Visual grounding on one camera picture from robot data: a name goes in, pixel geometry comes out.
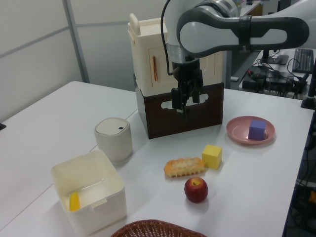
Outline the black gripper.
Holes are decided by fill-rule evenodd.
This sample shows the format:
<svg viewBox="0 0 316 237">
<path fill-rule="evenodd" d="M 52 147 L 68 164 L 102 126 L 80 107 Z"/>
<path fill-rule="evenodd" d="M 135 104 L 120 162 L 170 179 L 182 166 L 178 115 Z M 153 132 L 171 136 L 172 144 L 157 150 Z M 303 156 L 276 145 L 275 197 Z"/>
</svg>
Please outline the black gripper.
<svg viewBox="0 0 316 237">
<path fill-rule="evenodd" d="M 185 63 L 172 62 L 173 77 L 178 82 L 178 88 L 171 90 L 172 108 L 181 114 L 183 119 L 186 119 L 186 102 L 187 97 L 183 94 L 180 87 L 186 84 L 194 86 L 191 96 L 193 103 L 200 103 L 200 88 L 203 87 L 203 76 L 200 69 L 200 60 L 195 59 Z"/>
</svg>

